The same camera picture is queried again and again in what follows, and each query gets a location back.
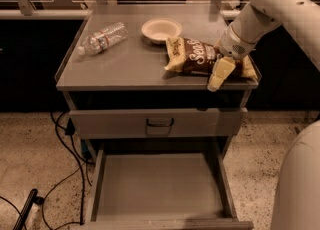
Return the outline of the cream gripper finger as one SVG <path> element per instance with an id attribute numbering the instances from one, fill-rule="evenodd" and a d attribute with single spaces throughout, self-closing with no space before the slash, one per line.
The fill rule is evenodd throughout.
<path id="1" fill-rule="evenodd" d="M 235 60 L 230 57 L 223 57 L 214 64 L 212 74 L 209 78 L 207 89 L 211 92 L 217 91 L 227 77 L 235 69 Z"/>

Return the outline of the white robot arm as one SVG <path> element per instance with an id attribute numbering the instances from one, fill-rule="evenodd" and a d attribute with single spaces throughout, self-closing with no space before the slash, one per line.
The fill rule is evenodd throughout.
<path id="1" fill-rule="evenodd" d="M 320 70 L 320 6 L 311 0 L 248 0 L 218 40 L 218 50 L 242 59 L 278 26 Z M 320 121 L 298 134 L 283 159 L 271 230 L 320 230 Z"/>

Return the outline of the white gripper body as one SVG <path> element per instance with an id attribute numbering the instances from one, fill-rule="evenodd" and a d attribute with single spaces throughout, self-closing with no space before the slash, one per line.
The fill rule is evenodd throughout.
<path id="1" fill-rule="evenodd" d="M 241 39 L 233 26 L 229 25 L 217 41 L 217 47 L 222 55 L 238 60 L 246 57 L 254 49 L 255 44 Z"/>

